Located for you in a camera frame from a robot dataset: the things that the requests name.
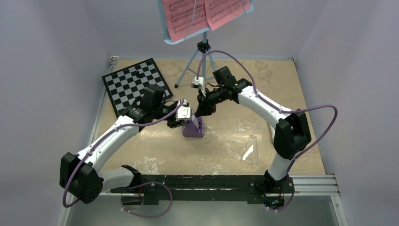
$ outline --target music stand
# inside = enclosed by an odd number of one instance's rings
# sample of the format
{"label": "music stand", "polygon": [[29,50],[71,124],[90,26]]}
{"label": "music stand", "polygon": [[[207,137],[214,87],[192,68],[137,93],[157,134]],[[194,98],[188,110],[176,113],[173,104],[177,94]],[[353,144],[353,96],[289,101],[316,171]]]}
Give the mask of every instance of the music stand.
{"label": "music stand", "polygon": [[[238,16],[235,17],[234,19],[236,19],[236,18],[238,18],[238,17],[240,17],[240,16],[242,16],[242,15],[244,15],[244,14],[250,13],[250,12],[252,12],[252,11],[254,10],[254,5],[252,5],[252,0],[250,0],[249,2],[250,2],[250,4],[251,4],[251,8],[248,9],[248,10],[246,10],[245,13],[242,13],[242,14],[238,15]],[[208,43],[207,32],[208,32],[209,30],[211,30],[211,28],[208,26],[208,27],[203,28],[203,29],[201,29],[201,30],[199,30],[199,31],[197,31],[197,32],[194,32],[194,33],[192,33],[192,34],[187,35],[186,38],[182,38],[182,39],[180,39],[180,40],[177,40],[177,41],[175,41],[175,42],[172,42],[172,40],[171,40],[171,38],[170,38],[170,35],[169,35],[168,26],[167,26],[167,24],[166,24],[166,18],[165,18],[165,12],[164,12],[164,10],[163,10],[162,0],[158,0],[158,8],[159,8],[159,11],[160,11],[163,38],[164,38],[164,41],[165,41],[167,44],[169,44],[169,45],[175,45],[175,44],[180,43],[180,42],[182,42],[182,41],[184,41],[184,40],[187,40],[187,39],[189,39],[189,38],[192,38],[192,37],[194,37],[194,36],[197,36],[197,35],[199,35],[199,34],[202,34],[202,41],[200,41],[199,43],[197,43],[197,49],[195,50],[195,52],[194,52],[194,54],[192,55],[191,59],[189,60],[188,64],[187,64],[186,67],[184,68],[183,73],[180,75],[179,79],[177,80],[177,82],[176,82],[176,84],[175,84],[175,88],[177,88],[177,87],[179,86],[179,83],[181,82],[182,78],[184,77],[185,73],[187,72],[187,70],[191,71],[191,72],[194,73],[195,75],[197,74],[197,72],[195,72],[194,70],[192,70],[192,69],[190,68],[190,65],[191,65],[192,61],[194,60],[195,56],[198,54],[199,51],[202,53],[202,57],[204,57],[204,55],[206,54],[206,52],[210,51],[211,47],[210,47],[210,45],[209,45],[209,43]],[[209,57],[209,61],[210,61],[211,65],[212,65],[212,69],[213,69],[214,71],[216,71],[215,62],[214,62],[214,60],[213,60],[211,54],[209,54],[208,57]],[[202,77],[204,78],[204,80],[207,81],[207,80],[213,79],[213,77],[207,79],[206,64],[207,64],[207,61],[204,60],[204,61],[202,62]]]}

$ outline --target pink sheet music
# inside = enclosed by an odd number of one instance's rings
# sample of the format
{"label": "pink sheet music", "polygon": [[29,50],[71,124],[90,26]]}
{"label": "pink sheet music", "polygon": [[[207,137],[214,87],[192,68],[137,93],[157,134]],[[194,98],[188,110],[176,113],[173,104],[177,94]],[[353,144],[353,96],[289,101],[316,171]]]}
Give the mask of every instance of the pink sheet music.
{"label": "pink sheet music", "polygon": [[204,0],[197,0],[195,18],[189,29],[194,10],[194,2],[194,0],[162,0],[163,10],[165,12],[168,31],[172,42],[208,27]]}
{"label": "pink sheet music", "polygon": [[251,8],[249,0],[204,0],[207,22],[212,31]]}

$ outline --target clear plastic object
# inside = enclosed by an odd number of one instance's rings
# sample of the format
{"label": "clear plastic object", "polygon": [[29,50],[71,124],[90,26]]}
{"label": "clear plastic object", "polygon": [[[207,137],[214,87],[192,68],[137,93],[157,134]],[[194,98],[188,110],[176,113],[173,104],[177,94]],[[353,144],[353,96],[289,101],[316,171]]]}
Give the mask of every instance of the clear plastic object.
{"label": "clear plastic object", "polygon": [[258,141],[256,136],[249,136],[241,160],[253,165],[258,163]]}

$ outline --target gray wall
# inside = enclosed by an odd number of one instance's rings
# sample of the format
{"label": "gray wall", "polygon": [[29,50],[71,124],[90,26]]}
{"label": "gray wall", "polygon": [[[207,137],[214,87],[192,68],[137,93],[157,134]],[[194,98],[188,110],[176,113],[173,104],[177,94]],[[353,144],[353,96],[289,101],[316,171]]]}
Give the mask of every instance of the gray wall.
{"label": "gray wall", "polygon": [[[163,41],[156,0],[83,0],[109,53],[127,58],[190,58],[201,36]],[[209,32],[212,49],[237,57],[285,58],[301,50],[328,0],[254,0],[246,17]]]}
{"label": "gray wall", "polygon": [[[297,61],[308,106],[338,120],[320,147],[350,225],[397,225],[399,1],[330,0]],[[311,113],[320,135],[332,114]]]}
{"label": "gray wall", "polygon": [[108,54],[81,0],[0,1],[0,225],[55,225],[60,159],[87,145]]}

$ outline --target robotic arm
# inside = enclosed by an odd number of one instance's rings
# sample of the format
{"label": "robotic arm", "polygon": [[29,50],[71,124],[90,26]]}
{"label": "robotic arm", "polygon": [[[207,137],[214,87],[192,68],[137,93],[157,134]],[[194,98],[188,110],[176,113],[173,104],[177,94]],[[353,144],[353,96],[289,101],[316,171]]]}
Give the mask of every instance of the robotic arm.
{"label": "robotic arm", "polygon": [[216,112],[216,104],[225,100],[232,100],[243,105],[265,119],[272,132],[272,140],[277,154],[271,167],[265,172],[263,192],[273,191],[287,179],[287,169],[294,156],[302,151],[311,141],[308,122],[305,113],[280,113],[262,101],[260,95],[281,110],[291,111],[262,93],[254,93],[252,84],[245,80],[236,80],[228,67],[213,72],[218,88],[209,91],[205,88],[204,80],[193,78],[192,87],[199,89],[197,96],[198,108],[196,116],[211,115]]}
{"label": "robotic arm", "polygon": [[167,126],[176,128],[187,125],[191,120],[192,110],[187,101],[175,101],[172,105],[164,105],[162,97],[164,89],[153,85],[146,88],[140,104],[133,103],[123,110],[120,117],[101,137],[95,142],[73,155],[65,154],[61,159],[60,186],[67,187],[68,180],[78,164],[87,157],[75,176],[71,179],[68,191],[84,203],[92,202],[100,192],[117,187],[133,185],[134,176],[138,172],[124,165],[116,170],[101,172],[101,168],[107,160],[131,137],[139,133],[144,126],[123,126],[126,124],[150,124],[154,119],[161,119],[174,111],[167,120]]}

